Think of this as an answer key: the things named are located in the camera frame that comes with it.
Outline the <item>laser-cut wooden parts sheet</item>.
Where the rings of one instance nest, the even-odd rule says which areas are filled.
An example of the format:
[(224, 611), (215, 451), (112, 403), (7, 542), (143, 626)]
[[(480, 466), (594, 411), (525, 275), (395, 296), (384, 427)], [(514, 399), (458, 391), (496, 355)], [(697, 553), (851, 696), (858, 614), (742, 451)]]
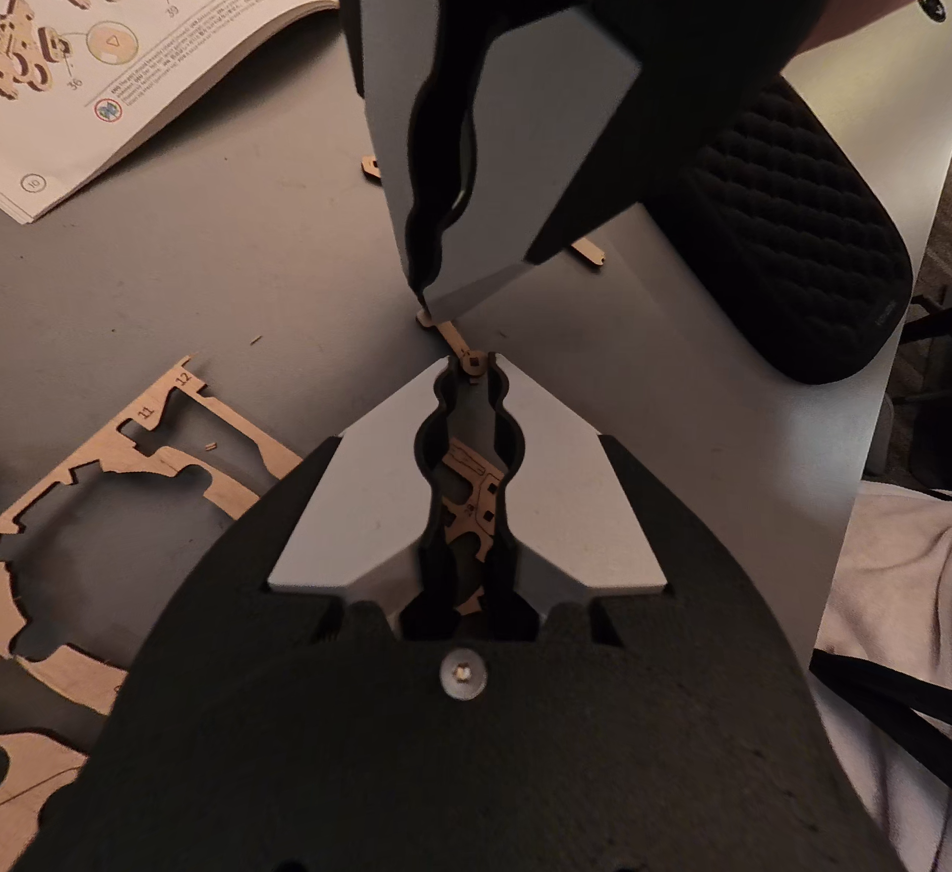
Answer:
[[(99, 465), (103, 472), (151, 473), (169, 478), (196, 465), (211, 479), (205, 498), (232, 519), (240, 518), (258, 501), (258, 496), (249, 488), (206, 461), (170, 446), (162, 446), (146, 455), (122, 432), (122, 426), (133, 421), (146, 422), (147, 429), (153, 430), (161, 422), (174, 391), (188, 395), (251, 439), (267, 471), (275, 478), (286, 477), (301, 463), (301, 457), (231, 407), (217, 398), (204, 396), (202, 390), (206, 383), (185, 368), (187, 362), (185, 357), (163, 374), (4, 510), (2, 535), (19, 534), (23, 529), (18, 521), (22, 514), (57, 485), (73, 485), (78, 469), (92, 464)], [(447, 511), (454, 516), (447, 527), (446, 539), (451, 542), (469, 533), (475, 534), (480, 540), (478, 557), (483, 560), (495, 531), (489, 517), (495, 515), (503, 472), (456, 437), (449, 439), (443, 461), (450, 471), (470, 484), (470, 494), (464, 503), (445, 501)], [(68, 646), (57, 648), (49, 659), (40, 662), (15, 655), (11, 642), (25, 624), (26, 614), (13, 594), (12, 577), (3, 567), (2, 660), (11, 661), (25, 671), (31, 685), (51, 688), (57, 696), (77, 701), (97, 714), (109, 714), (125, 679), (125, 671)], [(74, 779), (85, 759), (85, 754), (68, 747), (64, 740), (41, 734), (38, 726), (2, 731), (2, 869), (13, 864), (34, 836), (46, 797)]]

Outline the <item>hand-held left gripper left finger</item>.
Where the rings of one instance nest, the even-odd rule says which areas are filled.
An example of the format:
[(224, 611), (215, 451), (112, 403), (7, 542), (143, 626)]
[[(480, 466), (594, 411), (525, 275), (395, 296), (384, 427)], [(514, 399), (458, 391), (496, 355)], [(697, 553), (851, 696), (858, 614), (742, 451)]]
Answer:
[(343, 432), (270, 590), (371, 602), (410, 640), (453, 635), (458, 569), (438, 468), (458, 383), (458, 361), (441, 358)]

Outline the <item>small wooden lever part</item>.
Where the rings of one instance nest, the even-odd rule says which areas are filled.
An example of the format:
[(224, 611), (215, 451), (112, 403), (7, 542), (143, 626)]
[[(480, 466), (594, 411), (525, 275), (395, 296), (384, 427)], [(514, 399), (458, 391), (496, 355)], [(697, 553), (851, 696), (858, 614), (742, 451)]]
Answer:
[(469, 379), (471, 386), (476, 386), (486, 374), (488, 367), (487, 353), (472, 348), (452, 322), (435, 322), (425, 308), (418, 310), (416, 320), (423, 329), (436, 331), (443, 338), (457, 358), (460, 372)]

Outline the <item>open instruction booklet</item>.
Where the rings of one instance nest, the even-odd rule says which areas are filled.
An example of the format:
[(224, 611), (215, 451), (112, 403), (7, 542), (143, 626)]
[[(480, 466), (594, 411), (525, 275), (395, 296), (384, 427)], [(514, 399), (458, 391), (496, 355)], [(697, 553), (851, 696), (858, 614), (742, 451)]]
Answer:
[(338, 0), (1, 0), (1, 206), (28, 224)]

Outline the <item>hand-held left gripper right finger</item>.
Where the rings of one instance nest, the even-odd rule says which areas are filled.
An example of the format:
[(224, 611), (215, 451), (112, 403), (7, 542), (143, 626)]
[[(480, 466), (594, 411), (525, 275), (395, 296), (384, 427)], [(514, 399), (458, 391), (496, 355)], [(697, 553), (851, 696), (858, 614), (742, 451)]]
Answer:
[(482, 570), (491, 638), (535, 638), (561, 604), (660, 593), (666, 579), (601, 434), (505, 356), (489, 357), (506, 466)]

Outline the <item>black wrist rest pad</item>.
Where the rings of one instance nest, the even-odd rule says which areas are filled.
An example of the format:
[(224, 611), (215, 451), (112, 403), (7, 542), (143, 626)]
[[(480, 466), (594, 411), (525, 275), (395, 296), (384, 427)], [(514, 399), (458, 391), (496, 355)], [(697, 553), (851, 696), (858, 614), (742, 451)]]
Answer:
[(904, 318), (914, 275), (896, 225), (781, 75), (644, 205), (746, 342), (795, 382), (857, 374)]

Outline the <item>long wooden stick part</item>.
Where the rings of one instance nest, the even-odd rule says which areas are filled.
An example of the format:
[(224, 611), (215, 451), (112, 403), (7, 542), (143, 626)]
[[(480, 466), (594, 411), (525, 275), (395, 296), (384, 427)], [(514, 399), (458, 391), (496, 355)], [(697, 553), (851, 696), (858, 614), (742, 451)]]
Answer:
[[(361, 167), (363, 175), (370, 181), (381, 184), (381, 174), (375, 155), (367, 154), (362, 156)], [(577, 256), (589, 264), (589, 266), (600, 269), (605, 263), (605, 253), (588, 236), (574, 241), (569, 249)]]

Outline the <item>person's pale clothing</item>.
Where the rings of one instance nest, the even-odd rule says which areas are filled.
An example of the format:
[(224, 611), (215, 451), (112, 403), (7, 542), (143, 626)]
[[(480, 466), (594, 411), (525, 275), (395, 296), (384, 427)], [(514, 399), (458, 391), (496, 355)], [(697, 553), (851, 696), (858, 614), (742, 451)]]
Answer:
[[(815, 648), (951, 687), (951, 506), (863, 482)], [(907, 870), (950, 870), (950, 787), (810, 677), (831, 746)]]

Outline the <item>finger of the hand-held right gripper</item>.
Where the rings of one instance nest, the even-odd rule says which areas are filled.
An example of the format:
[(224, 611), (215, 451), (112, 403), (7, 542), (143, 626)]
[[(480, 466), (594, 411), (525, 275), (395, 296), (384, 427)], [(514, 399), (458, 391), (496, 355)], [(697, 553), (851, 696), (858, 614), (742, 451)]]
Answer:
[(459, 0), (360, 0), (363, 98), (403, 271), (422, 299), (441, 269), (441, 233), (463, 184), (465, 101), (448, 54)]
[(475, 175), (424, 300), (453, 321), (529, 269), (530, 246), (641, 65), (582, 6), (503, 33), (473, 103)]

